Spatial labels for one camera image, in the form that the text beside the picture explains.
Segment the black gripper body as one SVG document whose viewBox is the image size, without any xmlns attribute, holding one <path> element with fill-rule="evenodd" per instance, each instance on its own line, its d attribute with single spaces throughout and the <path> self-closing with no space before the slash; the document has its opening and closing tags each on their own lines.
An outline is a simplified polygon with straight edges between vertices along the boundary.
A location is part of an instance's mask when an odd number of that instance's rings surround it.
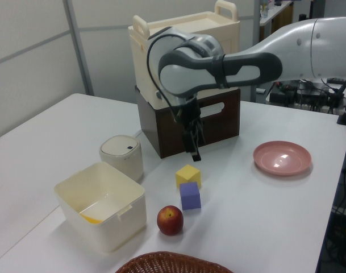
<svg viewBox="0 0 346 273">
<path fill-rule="evenodd" d="M 183 125 L 186 131 L 201 128 L 201 109 L 198 100 L 194 98 L 184 105 L 179 105 L 175 113 L 175 121 Z"/>
</svg>

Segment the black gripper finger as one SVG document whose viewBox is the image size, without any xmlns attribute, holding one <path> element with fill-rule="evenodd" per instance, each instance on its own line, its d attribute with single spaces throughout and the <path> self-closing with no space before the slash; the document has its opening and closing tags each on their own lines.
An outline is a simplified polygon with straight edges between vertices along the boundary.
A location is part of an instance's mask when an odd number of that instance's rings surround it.
<svg viewBox="0 0 346 273">
<path fill-rule="evenodd" d="M 198 145 L 203 146 L 205 145 L 205 143 L 206 141 L 205 141 L 205 137 L 203 133 L 203 125 L 202 125 L 202 122 L 199 121 L 198 122 Z"/>
<path fill-rule="evenodd" d="M 201 161 L 199 153 L 199 144 L 202 140 L 202 134 L 200 130 L 185 130 L 182 135 L 182 140 L 187 153 L 190 153 L 194 162 Z"/>
</svg>

